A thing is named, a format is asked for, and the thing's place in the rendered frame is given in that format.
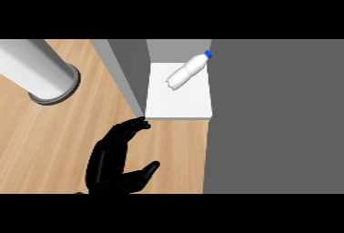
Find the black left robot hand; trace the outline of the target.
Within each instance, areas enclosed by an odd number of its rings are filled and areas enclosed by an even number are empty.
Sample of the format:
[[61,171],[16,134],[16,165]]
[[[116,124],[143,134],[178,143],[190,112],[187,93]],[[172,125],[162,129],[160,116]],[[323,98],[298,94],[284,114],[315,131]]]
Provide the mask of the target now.
[[143,169],[123,172],[126,144],[135,134],[150,128],[144,117],[131,118],[114,124],[97,141],[88,158],[83,182],[89,195],[129,194],[143,190],[159,167],[150,162]]

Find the grey cabinet with white shelf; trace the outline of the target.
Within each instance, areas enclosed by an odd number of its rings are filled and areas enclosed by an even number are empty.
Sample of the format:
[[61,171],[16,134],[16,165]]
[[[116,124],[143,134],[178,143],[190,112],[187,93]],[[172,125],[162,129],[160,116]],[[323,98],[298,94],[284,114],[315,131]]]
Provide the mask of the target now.
[[132,113],[148,120],[207,120],[212,116],[207,72],[178,89],[166,78],[194,55],[209,49],[207,39],[94,39],[91,45]]

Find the white water bottle blue cap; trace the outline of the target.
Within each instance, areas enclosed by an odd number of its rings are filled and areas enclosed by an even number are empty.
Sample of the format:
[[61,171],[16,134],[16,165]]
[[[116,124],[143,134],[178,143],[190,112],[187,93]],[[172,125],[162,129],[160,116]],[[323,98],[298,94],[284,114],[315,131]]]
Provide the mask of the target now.
[[205,50],[199,55],[194,55],[187,62],[175,69],[165,79],[168,88],[175,91],[187,82],[187,80],[203,70],[212,54]]

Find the large dark grey cabinet door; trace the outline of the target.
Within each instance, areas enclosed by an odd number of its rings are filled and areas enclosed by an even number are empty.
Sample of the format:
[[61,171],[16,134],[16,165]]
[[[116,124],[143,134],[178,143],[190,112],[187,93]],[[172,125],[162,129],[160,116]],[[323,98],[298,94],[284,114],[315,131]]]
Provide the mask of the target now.
[[344,40],[216,40],[207,193],[344,193]]

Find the white cylinder with grey base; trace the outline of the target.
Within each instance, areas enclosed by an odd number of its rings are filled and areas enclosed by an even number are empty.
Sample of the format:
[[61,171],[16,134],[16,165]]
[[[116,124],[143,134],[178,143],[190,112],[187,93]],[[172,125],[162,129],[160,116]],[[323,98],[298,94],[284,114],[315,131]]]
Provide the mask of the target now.
[[81,83],[78,68],[42,39],[0,39],[0,74],[42,106],[63,102]]

